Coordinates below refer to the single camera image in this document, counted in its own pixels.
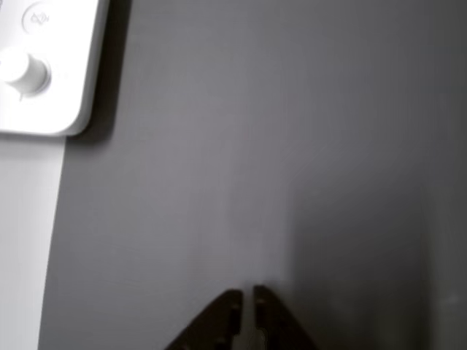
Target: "round knob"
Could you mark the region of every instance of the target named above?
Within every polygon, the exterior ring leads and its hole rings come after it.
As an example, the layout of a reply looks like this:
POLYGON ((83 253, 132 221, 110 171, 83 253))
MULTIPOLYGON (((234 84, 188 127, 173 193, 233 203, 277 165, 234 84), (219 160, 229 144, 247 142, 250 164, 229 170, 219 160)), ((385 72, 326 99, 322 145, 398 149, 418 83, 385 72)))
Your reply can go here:
POLYGON ((0 81, 21 94, 35 93, 47 82, 47 66, 16 47, 0 51, 0 81))

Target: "gray wall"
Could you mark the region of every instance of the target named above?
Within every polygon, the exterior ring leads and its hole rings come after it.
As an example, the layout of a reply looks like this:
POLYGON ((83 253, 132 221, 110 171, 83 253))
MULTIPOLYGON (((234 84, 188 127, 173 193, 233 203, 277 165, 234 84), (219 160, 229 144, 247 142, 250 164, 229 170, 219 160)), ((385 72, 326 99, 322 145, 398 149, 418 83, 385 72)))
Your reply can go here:
POLYGON ((466 347, 464 1, 133 1, 118 89, 119 4, 41 350, 163 349, 261 282, 323 349, 466 347))

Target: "gray background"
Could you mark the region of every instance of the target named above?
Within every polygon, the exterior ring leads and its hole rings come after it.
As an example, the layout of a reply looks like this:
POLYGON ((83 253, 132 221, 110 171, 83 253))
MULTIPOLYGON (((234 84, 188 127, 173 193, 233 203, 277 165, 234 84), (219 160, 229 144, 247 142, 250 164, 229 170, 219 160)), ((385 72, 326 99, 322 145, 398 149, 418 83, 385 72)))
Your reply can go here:
POLYGON ((323 349, 465 349, 466 10, 114 1, 39 348, 163 349, 263 282, 323 349))

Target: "white device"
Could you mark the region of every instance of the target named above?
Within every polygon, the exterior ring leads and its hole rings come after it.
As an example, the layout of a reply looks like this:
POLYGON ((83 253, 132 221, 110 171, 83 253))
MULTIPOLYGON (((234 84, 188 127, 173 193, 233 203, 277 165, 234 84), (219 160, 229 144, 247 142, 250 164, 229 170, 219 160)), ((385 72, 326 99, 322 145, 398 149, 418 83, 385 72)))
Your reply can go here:
POLYGON ((0 133, 88 124, 109 0, 0 0, 0 133))

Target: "white button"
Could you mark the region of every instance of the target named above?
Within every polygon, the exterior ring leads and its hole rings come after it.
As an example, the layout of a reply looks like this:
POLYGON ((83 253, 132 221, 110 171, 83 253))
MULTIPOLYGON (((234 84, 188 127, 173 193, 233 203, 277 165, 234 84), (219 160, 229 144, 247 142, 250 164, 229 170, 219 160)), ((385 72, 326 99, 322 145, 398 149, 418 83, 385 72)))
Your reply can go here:
POLYGON ((31 54, 16 47, 0 51, 0 81, 21 94, 35 93, 48 81, 47 66, 31 54))
POLYGON ((40 34, 50 29, 55 19, 51 4, 38 2, 23 15, 23 28, 27 33, 40 34))

